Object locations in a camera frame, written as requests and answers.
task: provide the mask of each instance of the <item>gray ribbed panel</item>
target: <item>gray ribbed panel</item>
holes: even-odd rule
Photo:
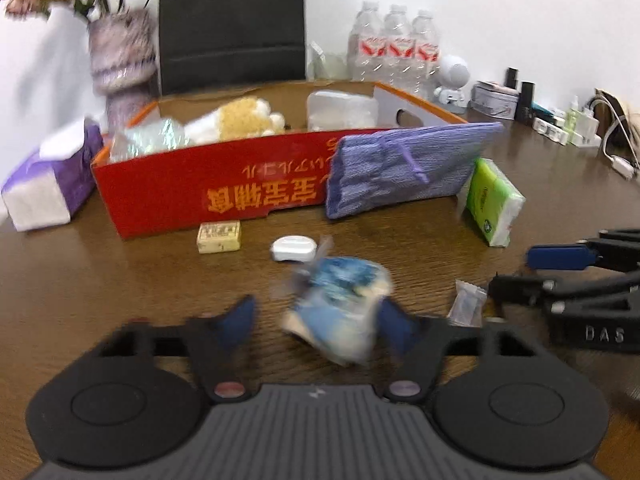
[[[547,474],[477,464],[447,445],[415,406],[370,386],[266,384],[211,410],[183,447],[122,471],[47,463],[30,480],[606,480],[589,465]]]

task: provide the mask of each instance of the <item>flower vase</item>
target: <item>flower vase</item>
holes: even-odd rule
[[[89,24],[94,91],[106,96],[110,136],[121,132],[153,99],[153,30],[154,22],[144,9],[109,14]]]

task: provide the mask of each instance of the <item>water bottle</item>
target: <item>water bottle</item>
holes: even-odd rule
[[[378,81],[386,38],[377,2],[363,2],[349,35],[347,65],[354,81]]]
[[[385,16],[386,36],[385,81],[404,90],[412,88],[414,38],[406,6],[392,5]]]
[[[420,98],[428,96],[429,74],[437,66],[440,55],[438,31],[433,25],[433,15],[428,10],[419,10],[412,23],[414,29],[414,87],[412,93]]]

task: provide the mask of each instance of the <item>black circular disc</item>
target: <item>black circular disc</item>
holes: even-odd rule
[[[27,428],[43,458],[79,468],[120,468],[185,441],[202,412],[184,379],[129,358],[73,365],[31,400]]]
[[[590,458],[609,420],[603,395],[584,377],[535,357],[501,358],[449,381],[433,415],[463,452],[519,470]]]

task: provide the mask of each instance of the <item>red and white bottle label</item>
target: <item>red and white bottle label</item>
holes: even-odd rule
[[[440,51],[438,46],[431,43],[417,43],[415,45],[415,57],[424,61],[437,61]]]
[[[385,55],[385,38],[360,36],[358,44],[360,45],[361,56],[377,57]]]
[[[415,41],[404,36],[390,36],[386,45],[389,57],[413,57]]]

